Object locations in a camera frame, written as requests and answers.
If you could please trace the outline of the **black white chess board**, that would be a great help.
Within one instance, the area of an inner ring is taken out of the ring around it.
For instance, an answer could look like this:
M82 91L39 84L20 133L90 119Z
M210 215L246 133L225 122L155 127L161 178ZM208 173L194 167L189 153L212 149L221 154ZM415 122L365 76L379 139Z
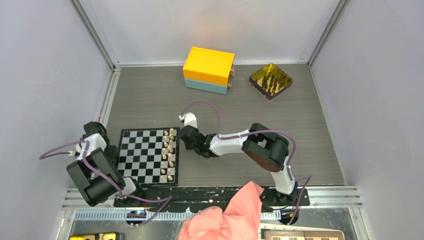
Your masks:
M143 187L177 186L179 131L178 127L123 129L118 171Z

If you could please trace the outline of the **gold tin tray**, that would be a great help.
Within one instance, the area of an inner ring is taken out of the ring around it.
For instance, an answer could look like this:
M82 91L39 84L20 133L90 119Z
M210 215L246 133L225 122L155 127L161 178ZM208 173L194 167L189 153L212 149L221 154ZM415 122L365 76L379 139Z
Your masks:
M260 68L249 77L248 84L267 101L272 101L293 83L293 79L274 63Z

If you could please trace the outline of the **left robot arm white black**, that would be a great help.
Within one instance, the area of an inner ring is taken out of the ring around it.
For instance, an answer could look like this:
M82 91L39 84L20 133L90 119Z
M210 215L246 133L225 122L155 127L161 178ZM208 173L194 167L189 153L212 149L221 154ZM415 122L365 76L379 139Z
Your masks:
M77 158L66 170L84 201L95 207L115 197L114 207L140 207L146 193L134 178L119 172L118 148L110 144L106 128L91 121L83 129L85 134L75 146Z

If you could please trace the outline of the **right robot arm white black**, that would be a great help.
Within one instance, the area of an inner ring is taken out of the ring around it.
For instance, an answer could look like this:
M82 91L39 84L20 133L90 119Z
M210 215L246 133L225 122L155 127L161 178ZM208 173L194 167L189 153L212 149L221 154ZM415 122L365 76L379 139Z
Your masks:
M203 135L198 128L187 125L181 128L179 135L187 150L193 150L204 158L246 154L271 173L276 197L281 204L288 206L297 200L298 184L289 165L293 156L289 155L289 141L280 132L254 123L245 131L223 135Z

